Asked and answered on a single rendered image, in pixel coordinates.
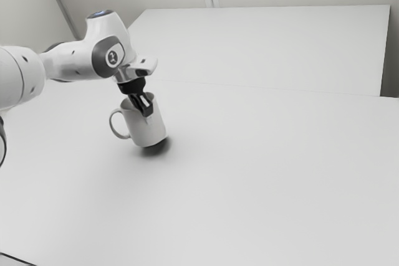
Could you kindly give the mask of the white ceramic mug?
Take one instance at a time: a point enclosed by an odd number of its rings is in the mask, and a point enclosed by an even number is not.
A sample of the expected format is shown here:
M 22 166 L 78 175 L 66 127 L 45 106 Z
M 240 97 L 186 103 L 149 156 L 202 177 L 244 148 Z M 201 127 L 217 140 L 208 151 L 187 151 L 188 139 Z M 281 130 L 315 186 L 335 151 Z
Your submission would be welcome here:
M 153 112 L 150 116 L 143 116 L 141 112 L 135 108 L 128 97 L 124 98 L 120 106 L 111 112 L 108 118 L 108 124 L 112 133 L 122 140 L 131 139 L 135 145 L 147 148 L 154 146 L 163 141 L 167 137 L 165 124 L 161 117 L 160 108 L 156 101 L 156 97 L 151 92 L 145 92 L 147 100 L 145 104 L 153 104 Z M 128 129 L 128 134 L 119 133 L 114 125 L 112 118 L 114 114 L 121 113 Z

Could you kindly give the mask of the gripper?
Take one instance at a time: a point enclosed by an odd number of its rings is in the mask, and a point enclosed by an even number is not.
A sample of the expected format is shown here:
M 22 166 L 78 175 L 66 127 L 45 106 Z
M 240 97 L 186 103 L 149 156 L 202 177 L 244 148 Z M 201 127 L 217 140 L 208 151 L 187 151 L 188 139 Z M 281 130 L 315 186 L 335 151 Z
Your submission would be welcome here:
M 139 111 L 142 111 L 142 116 L 147 125 L 153 123 L 153 94 L 145 92 L 144 88 L 146 80 L 144 78 L 136 78 L 129 82 L 118 83 L 119 90 L 128 95 L 132 105 Z

